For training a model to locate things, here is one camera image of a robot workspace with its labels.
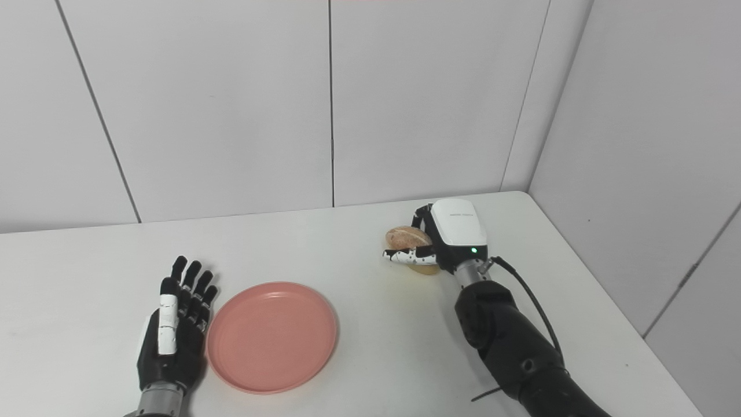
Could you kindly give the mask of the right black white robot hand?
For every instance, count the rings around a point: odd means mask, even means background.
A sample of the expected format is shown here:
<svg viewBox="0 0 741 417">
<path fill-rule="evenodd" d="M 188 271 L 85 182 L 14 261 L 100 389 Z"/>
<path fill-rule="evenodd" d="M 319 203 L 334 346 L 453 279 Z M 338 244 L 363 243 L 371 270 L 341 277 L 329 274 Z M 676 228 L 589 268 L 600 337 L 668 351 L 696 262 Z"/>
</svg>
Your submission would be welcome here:
<svg viewBox="0 0 741 417">
<path fill-rule="evenodd" d="M 385 259 L 405 265 L 435 265 L 453 274 L 467 263 L 479 266 L 489 258 L 487 234 L 469 200 L 448 198 L 421 206 L 408 229 L 423 232 L 429 242 L 386 249 L 382 253 Z"/>
</svg>

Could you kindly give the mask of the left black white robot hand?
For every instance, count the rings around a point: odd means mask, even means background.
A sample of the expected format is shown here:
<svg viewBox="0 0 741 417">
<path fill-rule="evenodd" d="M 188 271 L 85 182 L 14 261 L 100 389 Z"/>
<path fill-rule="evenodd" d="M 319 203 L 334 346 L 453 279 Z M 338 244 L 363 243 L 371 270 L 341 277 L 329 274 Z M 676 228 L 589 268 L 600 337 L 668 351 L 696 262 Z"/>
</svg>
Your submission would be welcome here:
<svg viewBox="0 0 741 417">
<path fill-rule="evenodd" d="M 168 383 L 187 393 L 201 378 L 212 302 L 219 292 L 213 279 L 214 273 L 199 261 L 182 255 L 175 259 L 161 282 L 159 306 L 150 316 L 138 354 L 141 391 Z"/>
</svg>

